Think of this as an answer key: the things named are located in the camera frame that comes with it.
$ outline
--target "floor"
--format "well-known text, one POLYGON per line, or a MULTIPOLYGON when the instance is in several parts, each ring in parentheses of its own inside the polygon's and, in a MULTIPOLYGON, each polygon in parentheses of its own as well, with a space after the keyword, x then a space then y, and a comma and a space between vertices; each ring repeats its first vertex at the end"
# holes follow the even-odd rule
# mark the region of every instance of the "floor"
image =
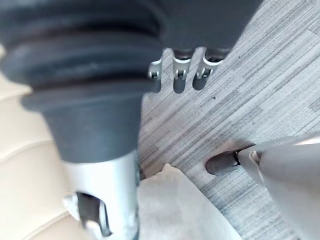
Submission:
POLYGON ((162 90, 144 98, 140 134, 146 176, 180 168, 243 240, 297 240, 266 189, 242 170, 214 177, 204 162, 225 150, 320 131, 320 2, 265 0, 206 88, 173 92, 172 52, 162 90))

